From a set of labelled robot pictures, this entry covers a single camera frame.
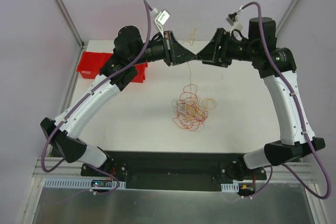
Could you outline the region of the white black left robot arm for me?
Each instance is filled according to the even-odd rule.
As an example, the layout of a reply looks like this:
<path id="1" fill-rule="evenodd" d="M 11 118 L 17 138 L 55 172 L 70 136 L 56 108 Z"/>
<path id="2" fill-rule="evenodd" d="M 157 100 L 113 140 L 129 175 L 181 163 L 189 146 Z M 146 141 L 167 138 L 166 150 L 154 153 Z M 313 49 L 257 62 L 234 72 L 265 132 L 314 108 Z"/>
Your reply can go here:
<path id="1" fill-rule="evenodd" d="M 194 53 L 175 39 L 171 31 L 165 31 L 156 40 L 147 39 L 143 42 L 135 26 L 121 28 L 114 40 L 112 56 L 100 69 L 86 93 L 55 119 L 45 118 L 41 122 L 48 144 L 66 162 L 81 161 L 92 165 L 99 176 L 108 175 L 111 164 L 107 161 L 107 154 L 79 138 L 86 124 L 136 77 L 136 65 L 163 60 L 168 66 L 175 66 L 196 58 Z"/>

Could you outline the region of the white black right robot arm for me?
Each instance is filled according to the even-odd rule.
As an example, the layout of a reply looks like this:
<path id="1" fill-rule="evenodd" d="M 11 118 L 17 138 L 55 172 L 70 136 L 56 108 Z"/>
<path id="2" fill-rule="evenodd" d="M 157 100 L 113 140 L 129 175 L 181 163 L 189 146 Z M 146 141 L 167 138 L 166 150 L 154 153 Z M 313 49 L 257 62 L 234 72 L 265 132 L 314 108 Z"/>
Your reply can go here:
<path id="1" fill-rule="evenodd" d="M 271 95 L 280 139 L 241 157 L 236 173 L 242 179 L 250 178 L 255 168 L 278 166 L 325 148 L 324 139 L 316 137 L 304 110 L 297 110 L 301 98 L 296 63 L 288 48 L 276 46 L 275 29 L 276 22 L 270 17 L 250 19 L 248 38 L 242 40 L 219 28 L 197 54 L 203 64 L 218 67 L 227 68 L 233 60 L 251 62 Z"/>

